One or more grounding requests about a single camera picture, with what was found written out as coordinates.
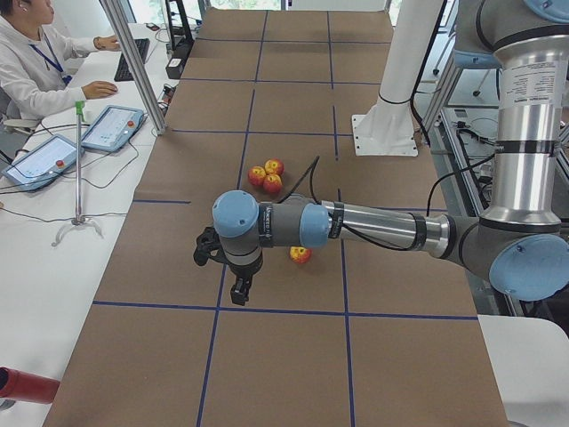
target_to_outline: white lab coat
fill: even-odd
[[[46,36],[62,67],[68,58],[84,57],[97,50],[92,38],[64,37],[51,25],[40,28],[41,41],[30,40],[0,16],[0,87],[16,103],[21,118],[41,119],[85,100],[81,87],[66,87],[62,73],[30,46],[34,44],[56,62]]]

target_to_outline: sleeve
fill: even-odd
[[[42,92],[20,65],[16,54],[0,49],[3,66],[0,67],[0,85],[20,109],[22,118],[43,118],[85,101],[81,87]]]
[[[53,42],[58,46],[58,51],[63,52],[64,60],[68,60],[69,58],[83,58],[91,52],[97,52],[93,39],[90,37],[65,37],[54,27],[50,27],[48,31],[46,31],[48,37],[54,39]]]

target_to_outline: blue joint cap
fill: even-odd
[[[494,260],[490,283],[518,300],[548,298],[569,283],[569,244],[552,234],[522,238]]]
[[[533,13],[557,24],[569,24],[569,0],[524,0]]]
[[[458,68],[490,69],[501,68],[500,62],[491,53],[464,52],[454,49],[454,63]]]
[[[328,210],[321,205],[306,205],[302,211],[300,232],[304,247],[324,246],[330,232]]]
[[[234,189],[217,198],[212,214],[213,227],[220,236],[237,238],[257,223],[259,205],[249,193]]]

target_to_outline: tablet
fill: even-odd
[[[15,160],[2,175],[24,191],[41,189],[76,162],[76,144],[55,134],[24,157]]]
[[[86,149],[113,152],[123,147],[139,130],[144,118],[141,109],[107,106],[81,138]]]

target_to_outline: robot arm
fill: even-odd
[[[493,52],[503,68],[490,206],[480,218],[423,217],[317,205],[304,197],[258,204],[248,193],[230,191],[216,201],[214,226],[198,238],[194,258],[199,265],[214,259],[231,268],[234,303],[248,301],[262,247],[319,247],[330,238],[426,251],[523,301],[546,298],[569,283],[569,244],[551,211],[569,0],[462,0],[459,20],[457,49]]]

